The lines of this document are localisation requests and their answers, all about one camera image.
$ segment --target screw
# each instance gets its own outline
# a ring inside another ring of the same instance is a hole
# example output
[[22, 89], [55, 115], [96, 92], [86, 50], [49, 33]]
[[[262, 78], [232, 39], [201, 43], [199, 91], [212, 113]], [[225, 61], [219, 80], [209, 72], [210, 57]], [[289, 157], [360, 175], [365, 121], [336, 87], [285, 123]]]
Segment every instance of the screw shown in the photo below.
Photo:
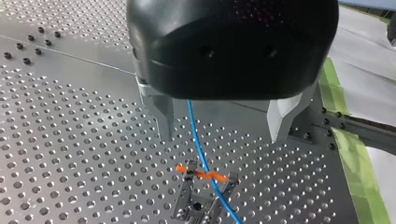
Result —
[[29, 41], [34, 41], [34, 40], [35, 40], [35, 37], [32, 36], [32, 35], [28, 35], [28, 36], [27, 36], [27, 39], [28, 39]]
[[312, 134], [311, 134], [311, 133], [305, 133], [305, 134], [304, 134], [304, 139], [305, 139], [305, 140], [311, 139], [311, 137], [312, 137]]
[[23, 63], [24, 63], [24, 64], [30, 64], [31, 62], [30, 62], [30, 59], [24, 58], [24, 59], [23, 59]]
[[326, 135], [329, 136], [329, 137], [331, 137], [331, 136], [332, 136], [332, 130], [330, 130], [330, 129], [327, 130], [327, 131], [326, 131]]
[[334, 143], [330, 143], [329, 144], [329, 149], [330, 150], [335, 150], [335, 144]]
[[47, 46], [51, 46], [51, 45], [52, 45], [52, 43], [50, 42], [50, 40], [45, 40], [45, 42], [46, 42], [46, 45], [47, 45]]
[[18, 43], [18, 44], [17, 44], [17, 49], [23, 49], [23, 44]]
[[36, 55], [41, 55], [43, 52], [41, 51], [41, 49], [35, 49], [35, 54]]
[[324, 119], [323, 120], [323, 124], [330, 124], [330, 120], [329, 119]]
[[43, 27], [38, 27], [37, 28], [37, 30], [38, 30], [38, 32], [40, 33], [40, 34], [44, 34], [44, 28]]
[[5, 52], [5, 53], [4, 53], [4, 57], [5, 57], [6, 59], [11, 59], [11, 58], [12, 58], [12, 55], [11, 55], [9, 52]]

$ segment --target perforated metal plate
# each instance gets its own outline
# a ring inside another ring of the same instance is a hole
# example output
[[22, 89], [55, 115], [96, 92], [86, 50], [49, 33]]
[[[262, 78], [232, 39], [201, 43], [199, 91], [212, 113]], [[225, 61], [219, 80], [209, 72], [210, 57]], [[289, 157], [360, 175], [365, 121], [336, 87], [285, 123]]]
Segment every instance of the perforated metal plate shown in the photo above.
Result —
[[[121, 71], [134, 70], [123, 10], [122, 1], [3, 2], [0, 49], [12, 58], [0, 59], [2, 223], [179, 223], [170, 218], [174, 169], [198, 159], [186, 102], [175, 101], [174, 140], [160, 142], [134, 77]], [[325, 129], [309, 129], [313, 145], [271, 144], [261, 111], [222, 102], [194, 110], [210, 168], [239, 173], [231, 205], [246, 223], [357, 223]], [[213, 197], [204, 180], [194, 191]], [[219, 220], [232, 223], [225, 212]]]
[[0, 29], [6, 38], [134, 73], [125, 1], [3, 1]]

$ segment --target metal bracket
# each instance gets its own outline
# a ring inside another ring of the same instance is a hole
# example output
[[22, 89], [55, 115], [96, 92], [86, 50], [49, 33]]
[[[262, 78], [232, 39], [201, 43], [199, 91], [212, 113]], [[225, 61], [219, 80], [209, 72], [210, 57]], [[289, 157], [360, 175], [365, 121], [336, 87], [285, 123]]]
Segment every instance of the metal bracket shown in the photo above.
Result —
[[[230, 172], [228, 174], [228, 182], [227, 184], [224, 185], [221, 193], [223, 197], [228, 200], [231, 196], [231, 193], [233, 192], [233, 189], [235, 189], [235, 186], [238, 182], [238, 173], [236, 172]], [[217, 217], [221, 214], [222, 210], [222, 204], [221, 201], [219, 200], [219, 197], [215, 199], [215, 201], [212, 203], [212, 206], [209, 209], [208, 216], [205, 216], [205, 220], [203, 224], [209, 223], [209, 224], [215, 224], [217, 221]]]
[[270, 102], [267, 112], [267, 122], [271, 138], [274, 142], [285, 140], [288, 137], [294, 118], [311, 104], [312, 96], [317, 85], [318, 78], [314, 84], [302, 93], [287, 99]]
[[[188, 162], [172, 218], [185, 221], [186, 224], [214, 224], [222, 211], [221, 201], [219, 198], [212, 200], [192, 193], [196, 168], [197, 161]], [[238, 174], [230, 172], [228, 179], [221, 191], [226, 200], [230, 198], [237, 184]]]

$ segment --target blue wire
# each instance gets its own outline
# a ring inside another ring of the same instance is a hole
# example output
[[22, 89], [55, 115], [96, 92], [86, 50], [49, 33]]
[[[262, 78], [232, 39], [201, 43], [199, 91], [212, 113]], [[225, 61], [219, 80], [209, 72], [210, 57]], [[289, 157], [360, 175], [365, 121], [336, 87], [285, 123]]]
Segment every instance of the blue wire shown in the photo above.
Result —
[[[206, 158], [205, 158], [205, 153], [202, 150], [201, 143], [199, 141], [199, 136], [197, 132], [197, 128], [195, 126], [195, 118], [194, 118], [194, 113], [192, 111], [192, 103], [190, 100], [187, 101], [187, 104], [189, 105], [189, 114], [190, 114], [190, 120], [191, 120], [191, 127], [192, 127], [192, 133], [194, 135], [195, 139], [195, 145], [198, 150], [199, 157], [201, 158], [202, 165], [204, 166], [205, 172], [209, 172], [209, 166], [207, 165]], [[215, 191], [215, 193], [218, 195], [221, 203], [223, 206], [227, 209], [227, 211], [230, 213], [231, 217], [233, 218], [233, 221], [235, 221], [236, 224], [242, 224], [242, 221], [239, 220], [239, 217], [236, 215], [236, 213], [233, 211], [231, 206], [228, 204], [227, 200], [222, 196], [221, 191], [219, 190], [218, 185], [216, 184], [216, 181], [214, 179], [211, 179], [210, 181], [212, 183], [212, 188]]]

